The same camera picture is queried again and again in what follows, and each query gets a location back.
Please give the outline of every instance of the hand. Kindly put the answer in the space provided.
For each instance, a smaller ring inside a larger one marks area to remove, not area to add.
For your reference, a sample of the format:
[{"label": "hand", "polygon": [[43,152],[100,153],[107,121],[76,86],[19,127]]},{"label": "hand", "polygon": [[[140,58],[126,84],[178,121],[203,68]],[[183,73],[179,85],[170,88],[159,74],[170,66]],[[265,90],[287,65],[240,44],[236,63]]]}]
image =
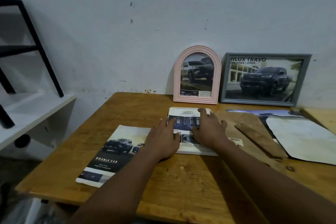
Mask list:
[{"label": "hand", "polygon": [[217,116],[213,112],[207,114],[205,108],[199,108],[198,111],[201,113],[199,128],[191,128],[196,141],[214,151],[216,151],[219,143],[225,142],[228,145],[231,145],[231,143],[234,145],[225,135],[225,130],[228,125],[226,121],[222,120],[220,124],[217,120]]},{"label": "hand", "polygon": [[159,160],[171,157],[180,147],[181,133],[174,134],[175,121],[176,118],[171,120],[169,120],[169,117],[161,119],[159,124],[148,133],[143,148],[158,154]]}]

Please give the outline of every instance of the framed car poster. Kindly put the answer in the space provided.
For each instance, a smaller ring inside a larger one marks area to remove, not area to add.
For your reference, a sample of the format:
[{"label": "framed car poster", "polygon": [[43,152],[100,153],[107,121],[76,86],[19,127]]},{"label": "framed car poster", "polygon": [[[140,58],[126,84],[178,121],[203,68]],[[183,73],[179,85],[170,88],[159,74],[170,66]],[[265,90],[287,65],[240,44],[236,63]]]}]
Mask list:
[{"label": "framed car poster", "polygon": [[220,102],[296,106],[311,56],[227,53]]},{"label": "framed car poster", "polygon": [[175,102],[217,104],[221,62],[216,53],[205,46],[186,49],[174,66]]}]

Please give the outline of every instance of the forearm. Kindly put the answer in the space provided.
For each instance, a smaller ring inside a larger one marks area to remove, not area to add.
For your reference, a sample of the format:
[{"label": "forearm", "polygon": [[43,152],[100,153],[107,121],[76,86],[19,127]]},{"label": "forearm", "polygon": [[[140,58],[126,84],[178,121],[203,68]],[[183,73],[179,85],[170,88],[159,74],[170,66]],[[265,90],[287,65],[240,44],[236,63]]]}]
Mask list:
[{"label": "forearm", "polygon": [[78,209],[72,223],[131,223],[137,206],[160,158],[146,146],[123,169],[112,176]]},{"label": "forearm", "polygon": [[333,203],[273,170],[232,142],[221,141],[216,152],[271,223],[334,223]]}]

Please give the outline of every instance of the gray picture frame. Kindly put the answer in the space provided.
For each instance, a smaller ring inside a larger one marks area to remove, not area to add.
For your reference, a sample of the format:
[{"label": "gray picture frame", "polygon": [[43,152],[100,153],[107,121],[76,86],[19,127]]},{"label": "gray picture frame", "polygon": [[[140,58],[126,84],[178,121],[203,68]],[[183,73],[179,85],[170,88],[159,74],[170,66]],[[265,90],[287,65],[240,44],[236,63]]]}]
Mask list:
[{"label": "gray picture frame", "polygon": [[[235,103],[235,104],[251,104],[251,105],[271,105],[271,106],[287,106],[295,107],[297,100],[300,95],[303,81],[308,69],[312,54],[277,54],[277,53],[235,53],[227,52],[225,54],[222,78],[221,78],[221,95],[219,98],[220,103]],[[246,99],[229,99],[225,98],[226,89],[230,73],[230,61],[232,57],[241,57],[241,58],[272,58],[272,59],[302,59],[302,65],[300,67],[299,73],[297,75],[296,84],[293,90],[293,95],[290,102],[282,101],[265,101],[265,100],[246,100]]]}]

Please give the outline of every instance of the black metal frame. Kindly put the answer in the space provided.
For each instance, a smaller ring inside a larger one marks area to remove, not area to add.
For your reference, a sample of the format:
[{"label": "black metal frame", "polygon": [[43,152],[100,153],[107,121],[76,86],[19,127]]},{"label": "black metal frame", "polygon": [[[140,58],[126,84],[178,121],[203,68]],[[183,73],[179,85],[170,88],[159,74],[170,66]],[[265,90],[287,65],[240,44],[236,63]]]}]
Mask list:
[{"label": "black metal frame", "polygon": [[[60,84],[57,81],[56,75],[50,65],[50,62],[47,58],[47,55],[45,54],[45,51],[42,47],[42,44],[40,42],[40,39],[37,36],[37,33],[35,31],[35,28],[32,24],[32,21],[29,18],[29,15],[27,13],[27,10],[25,8],[25,6],[23,5],[23,1],[22,0],[0,0],[0,6],[13,6],[13,5],[17,5],[22,17],[28,27],[28,30],[35,42],[35,45],[6,45],[6,46],[0,46],[0,58],[3,57],[7,57],[7,56],[12,56],[12,55],[17,55],[20,53],[26,53],[26,52],[31,52],[31,51],[38,51],[40,53],[40,56],[44,62],[44,65],[46,66],[49,75],[55,85],[55,88],[59,94],[60,97],[63,97],[63,91],[61,89]],[[15,90],[14,88],[11,86],[9,80],[7,79],[7,77],[5,76],[5,74],[3,73],[3,71],[0,68],[0,83],[1,85],[4,87],[4,89],[6,90],[6,92],[8,94],[14,94]],[[6,111],[1,107],[0,105],[0,121],[4,122],[4,121],[8,121],[8,118],[10,119],[10,117],[7,115]],[[13,121],[10,119],[10,127],[14,126]]]}]

